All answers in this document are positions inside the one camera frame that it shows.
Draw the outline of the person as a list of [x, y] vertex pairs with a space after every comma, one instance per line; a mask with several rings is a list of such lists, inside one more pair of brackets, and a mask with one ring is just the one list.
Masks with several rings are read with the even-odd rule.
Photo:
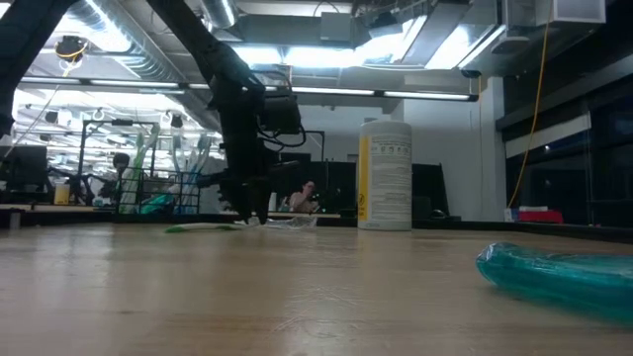
[[126, 153], [116, 153], [113, 157], [113, 166], [115, 168], [115, 172], [107, 177], [108, 179], [115, 179], [117, 181], [117, 187], [115, 188], [115, 195], [112, 198], [103, 198], [104, 200], [109, 201], [109, 206], [113, 208], [119, 207], [119, 184], [123, 171], [128, 167], [131, 163], [131, 158]]
[[312, 214], [318, 208], [318, 202], [312, 200], [316, 184], [312, 180], [306, 181], [302, 190], [291, 195], [289, 206], [294, 213]]

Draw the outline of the teal wrapped toothbrush case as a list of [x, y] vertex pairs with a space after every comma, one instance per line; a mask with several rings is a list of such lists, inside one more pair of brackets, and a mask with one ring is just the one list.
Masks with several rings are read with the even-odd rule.
[[476, 266], [497, 288], [524, 300], [633, 326], [633, 255], [496, 242], [483, 249]]

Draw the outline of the long linear light fixture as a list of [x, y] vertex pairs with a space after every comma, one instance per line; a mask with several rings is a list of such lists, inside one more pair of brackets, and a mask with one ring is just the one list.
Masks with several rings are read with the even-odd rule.
[[[203, 91], [209, 90], [210, 86], [205, 83], [187, 82], [158, 82], [158, 81], [138, 81], [121, 79], [89, 79], [89, 78], [68, 78], [68, 77], [46, 77], [46, 76], [25, 76], [20, 81], [21, 84], [34, 85], [62, 85], [62, 86], [92, 86], [110, 88], [134, 88], [162, 91]], [[378, 89], [350, 89], [350, 88], [327, 88], [327, 87], [303, 87], [293, 86], [292, 90], [297, 94], [306, 95], [333, 95], [350, 97], [376, 97], [388, 99], [412, 99], [412, 100], [433, 100], [451, 102], [474, 102], [479, 99], [475, 94], [460, 94], [447, 92], [415, 92], [415, 91], [394, 91]]]

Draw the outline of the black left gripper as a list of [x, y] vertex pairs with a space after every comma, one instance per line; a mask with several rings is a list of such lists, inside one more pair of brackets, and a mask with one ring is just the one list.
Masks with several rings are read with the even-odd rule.
[[220, 173], [203, 175], [198, 183], [201, 188], [219, 185], [221, 190], [229, 191], [227, 201], [245, 222], [251, 218], [248, 190], [252, 191], [253, 209], [259, 222], [267, 222], [270, 176], [286, 167], [267, 147], [268, 144], [284, 147], [286, 144], [278, 139], [282, 134], [265, 132], [259, 125], [264, 99], [281, 95], [295, 93], [289, 88], [273, 91], [242, 88], [224, 97], [217, 95], [211, 103], [220, 114], [226, 168]]

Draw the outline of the black monitor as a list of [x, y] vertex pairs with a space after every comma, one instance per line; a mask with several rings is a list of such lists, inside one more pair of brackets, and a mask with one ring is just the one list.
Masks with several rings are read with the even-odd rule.
[[45, 146], [0, 146], [0, 182], [15, 191], [42, 188], [47, 181], [46, 156]]

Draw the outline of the grey ceiling box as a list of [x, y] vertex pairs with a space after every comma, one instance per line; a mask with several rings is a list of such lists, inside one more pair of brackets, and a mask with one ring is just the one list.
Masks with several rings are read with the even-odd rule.
[[325, 42], [348, 43], [351, 40], [352, 18], [346, 13], [320, 14], [320, 39]]

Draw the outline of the grey cloth cover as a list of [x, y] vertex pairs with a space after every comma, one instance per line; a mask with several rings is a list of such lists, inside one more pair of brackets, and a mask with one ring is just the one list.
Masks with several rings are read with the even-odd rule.
[[[225, 168], [226, 162], [224, 160], [209, 156], [200, 173], [202, 175], [211, 175], [220, 173]], [[219, 189], [219, 185], [200, 189], [200, 214], [220, 214], [224, 210], [226, 203], [220, 201]]]

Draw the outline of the black partition screen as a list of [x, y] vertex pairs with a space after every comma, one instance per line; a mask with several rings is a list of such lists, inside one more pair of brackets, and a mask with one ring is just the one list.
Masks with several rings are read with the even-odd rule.
[[356, 165], [351, 162], [301, 161], [298, 165], [276, 173], [272, 189], [278, 203], [301, 192], [303, 185], [312, 181], [316, 186], [309, 202], [315, 202], [317, 212], [338, 214], [356, 208]]

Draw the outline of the red plastic bin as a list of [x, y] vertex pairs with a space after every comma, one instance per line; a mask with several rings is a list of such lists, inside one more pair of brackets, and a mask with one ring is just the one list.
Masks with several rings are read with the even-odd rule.
[[564, 222], [563, 214], [547, 206], [520, 206], [509, 210], [510, 219], [521, 223], [557, 223]]

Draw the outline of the white wipes canister yellow label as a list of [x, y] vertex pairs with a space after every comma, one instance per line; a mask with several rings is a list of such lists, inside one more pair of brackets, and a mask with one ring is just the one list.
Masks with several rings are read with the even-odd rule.
[[412, 214], [411, 126], [373, 121], [361, 126], [357, 162], [357, 226], [410, 230]]

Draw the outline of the silver round air duct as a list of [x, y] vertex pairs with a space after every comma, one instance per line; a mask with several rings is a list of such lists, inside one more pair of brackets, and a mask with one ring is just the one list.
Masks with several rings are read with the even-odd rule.
[[239, 10], [233, 0], [200, 0], [207, 20], [214, 28], [228, 29], [238, 20]]

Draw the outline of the black panel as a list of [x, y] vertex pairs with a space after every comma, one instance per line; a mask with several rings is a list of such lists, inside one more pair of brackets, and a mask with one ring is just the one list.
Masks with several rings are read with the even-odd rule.
[[415, 221], [445, 219], [450, 215], [440, 164], [412, 166], [412, 216]]

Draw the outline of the white ceiling vent unit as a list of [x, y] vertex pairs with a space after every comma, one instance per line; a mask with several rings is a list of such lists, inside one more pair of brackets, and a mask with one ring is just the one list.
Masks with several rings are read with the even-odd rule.
[[605, 0], [535, 0], [535, 24], [548, 22], [603, 24]]

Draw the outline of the black metal rig frame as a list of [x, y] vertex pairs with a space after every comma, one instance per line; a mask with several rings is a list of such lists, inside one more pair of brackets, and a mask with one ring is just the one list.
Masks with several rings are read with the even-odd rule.
[[319, 130], [306, 130], [303, 129], [303, 133], [306, 136], [306, 141], [302, 144], [302, 147], [306, 146], [308, 140], [311, 139], [318, 147], [318, 160], [320, 162], [325, 161], [325, 148], [326, 148], [326, 133], [325, 131]]
[[[134, 126], [138, 126], [138, 127], [146, 129], [147, 127], [151, 128], [153, 124], [157, 124], [157, 123], [135, 122], [135, 121], [130, 120], [130, 119], [113, 119], [113, 120], [109, 120], [109, 121], [96, 121], [96, 120], [84, 121], [83, 124], [82, 124], [81, 141], [80, 141], [80, 146], [79, 146], [79, 160], [78, 160], [77, 174], [80, 174], [80, 175], [86, 174], [86, 173], [84, 173], [84, 158], [85, 158], [85, 151], [86, 151], [86, 140], [93, 133], [100, 133], [102, 131], [102, 126], [104, 126], [104, 125], [110, 125], [112, 127], [134, 127]], [[146, 140], [148, 138], [148, 136], [145, 136], [145, 134], [142, 133], [142, 132], [138, 132], [136, 135], [138, 135], [138, 134], [143, 134], [144, 135], [144, 140]], [[154, 149], [154, 153], [152, 154], [152, 156], [150, 156], [150, 164], [149, 164], [149, 168], [147, 169], [147, 171], [149, 172], [149, 175], [152, 175], [154, 173], [156, 147], [157, 147], [157, 143], [156, 143], [156, 146], [155, 146], [155, 149]], [[139, 174], [139, 180], [138, 180], [138, 187], [137, 187], [137, 191], [136, 191], [136, 202], [135, 202], [135, 204], [140, 204], [142, 202], [143, 188], [144, 188], [144, 185], [148, 182], [148, 178], [145, 176], [146, 169], [143, 167], [143, 165], [144, 165], [144, 163], [142, 164], [141, 173]]]

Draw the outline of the black table edge strip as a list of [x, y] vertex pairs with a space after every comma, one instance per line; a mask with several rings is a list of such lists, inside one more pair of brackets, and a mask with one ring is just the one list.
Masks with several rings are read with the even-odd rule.
[[[109, 212], [38, 212], [0, 209], [0, 229], [8, 229], [12, 214], [20, 214], [23, 226], [63, 225], [72, 223], [232, 223], [231, 215], [118, 215]], [[633, 228], [532, 222], [457, 222], [449, 220], [413, 221], [414, 229], [511, 231], [564, 236], [633, 245]]]

